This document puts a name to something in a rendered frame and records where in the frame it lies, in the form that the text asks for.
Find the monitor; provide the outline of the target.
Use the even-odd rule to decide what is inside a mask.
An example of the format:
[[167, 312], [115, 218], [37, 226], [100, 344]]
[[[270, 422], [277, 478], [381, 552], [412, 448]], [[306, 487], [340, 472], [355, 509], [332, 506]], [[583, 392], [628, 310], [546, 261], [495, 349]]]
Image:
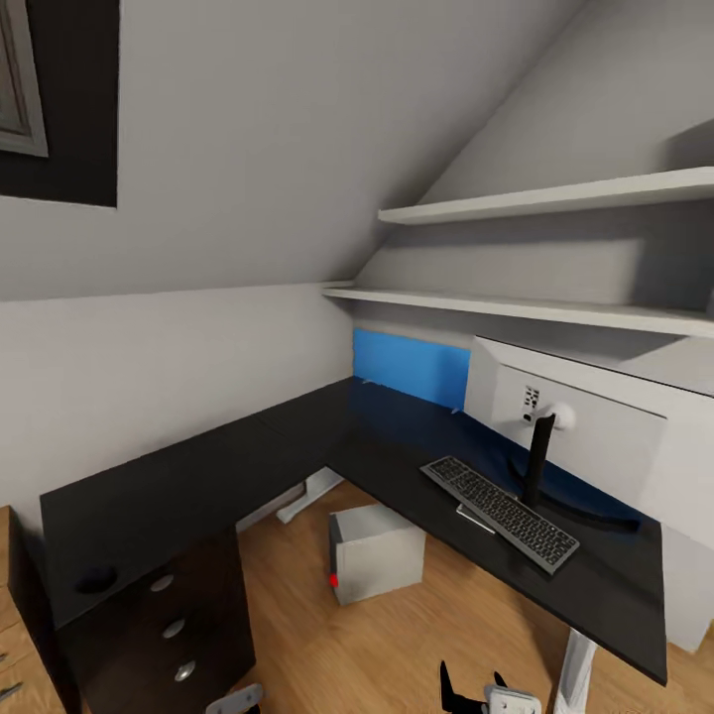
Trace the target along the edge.
[[538, 487], [544, 461], [714, 549], [714, 395], [474, 335], [467, 415], [530, 450], [522, 500], [598, 523]]

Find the notebook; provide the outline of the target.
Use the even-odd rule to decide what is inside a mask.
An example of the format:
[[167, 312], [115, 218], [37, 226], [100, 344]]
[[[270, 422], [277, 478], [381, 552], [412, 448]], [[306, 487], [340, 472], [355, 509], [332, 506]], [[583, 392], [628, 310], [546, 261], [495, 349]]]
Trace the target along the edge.
[[459, 514], [461, 514], [462, 516], [466, 517], [467, 519], [471, 520], [472, 522], [483, 527], [484, 529], [488, 530], [489, 532], [491, 532], [493, 534], [496, 532], [496, 530], [494, 530], [494, 528], [488, 526], [488, 524], [486, 524], [486, 522], [484, 522], [484, 520], [480, 520], [480, 518], [478, 518], [478, 516], [476, 516], [476, 514], [470, 512], [470, 510], [468, 510], [468, 508], [466, 508], [466, 506], [464, 506], [464, 504], [457, 509], [457, 512]]

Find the keyboard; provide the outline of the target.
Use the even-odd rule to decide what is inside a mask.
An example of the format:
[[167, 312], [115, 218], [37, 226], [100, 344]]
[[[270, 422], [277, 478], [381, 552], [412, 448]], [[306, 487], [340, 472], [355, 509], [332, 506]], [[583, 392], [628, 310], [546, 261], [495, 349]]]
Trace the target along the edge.
[[578, 540], [451, 455], [420, 470], [550, 575], [579, 546]]

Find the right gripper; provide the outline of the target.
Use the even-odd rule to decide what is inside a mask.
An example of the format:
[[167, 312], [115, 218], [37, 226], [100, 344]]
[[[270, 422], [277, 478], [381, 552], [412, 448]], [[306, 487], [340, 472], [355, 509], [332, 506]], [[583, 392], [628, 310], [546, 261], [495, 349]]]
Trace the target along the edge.
[[[494, 672], [496, 679], [496, 686], [507, 686], [505, 680], [499, 675], [498, 671]], [[449, 675], [447, 673], [447, 668], [445, 661], [441, 662], [440, 669], [440, 682], [441, 682], [441, 705], [443, 711], [449, 712], [450, 714], [483, 714], [481, 709], [482, 701], [475, 701], [474, 699], [467, 699], [463, 695], [453, 692], [451, 687], [451, 682]]]

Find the mouse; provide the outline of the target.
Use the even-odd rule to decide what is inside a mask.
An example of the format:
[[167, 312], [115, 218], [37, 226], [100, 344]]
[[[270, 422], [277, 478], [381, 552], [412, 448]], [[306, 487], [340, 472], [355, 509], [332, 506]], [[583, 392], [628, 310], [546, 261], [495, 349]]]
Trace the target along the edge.
[[116, 573], [116, 567], [109, 562], [83, 569], [72, 581], [76, 588], [92, 588], [109, 582]]

